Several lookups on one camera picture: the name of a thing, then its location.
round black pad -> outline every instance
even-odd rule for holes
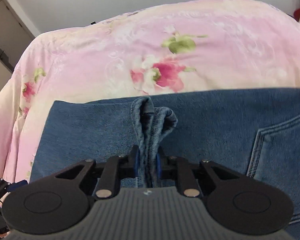
[[[43,179],[8,195],[2,215],[10,229],[44,235],[70,228],[88,210],[88,199],[73,180]]]
[[[229,230],[255,236],[285,228],[293,215],[293,203],[285,193],[245,179],[220,183],[207,197],[206,207]]]
[[[234,206],[245,213],[262,213],[266,211],[271,201],[268,196],[259,192],[243,192],[233,199]]]
[[[32,213],[49,213],[60,207],[61,197],[53,192],[36,192],[25,199],[25,207]]]

denim fabric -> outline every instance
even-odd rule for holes
[[[300,90],[217,90],[151,97],[178,118],[166,155],[210,159],[286,192],[295,205],[289,232],[300,240]],[[154,170],[157,149],[149,157]],[[160,186],[152,174],[154,186]]]
[[[112,155],[127,154],[139,145],[145,154],[145,134],[150,134],[154,106],[149,97],[125,103],[72,104],[55,101],[50,109],[32,167],[34,181],[80,160],[106,162]],[[137,179],[125,179],[125,187],[145,187],[144,165]]]
[[[156,160],[153,158],[153,153],[158,152],[158,147],[160,142],[170,134],[178,123],[178,119],[174,112],[167,107],[156,108],[155,117],[153,120],[153,125],[151,128],[151,139],[149,142],[149,152],[147,157],[150,161],[149,170],[151,175],[151,186],[153,186],[153,181],[157,181],[156,172]]]

pink floral bedsheet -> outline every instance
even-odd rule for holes
[[[29,179],[55,100],[260,87],[300,87],[300,24],[262,2],[162,5],[41,34],[0,93],[0,177]]]

red object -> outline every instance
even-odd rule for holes
[[[293,14],[295,20],[298,22],[300,20],[300,9],[297,9]]]

screw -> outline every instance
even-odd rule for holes
[[[187,197],[197,197],[200,194],[200,191],[194,188],[188,188],[183,192]]]
[[[100,189],[96,192],[98,198],[107,198],[112,195],[111,190],[108,189]]]

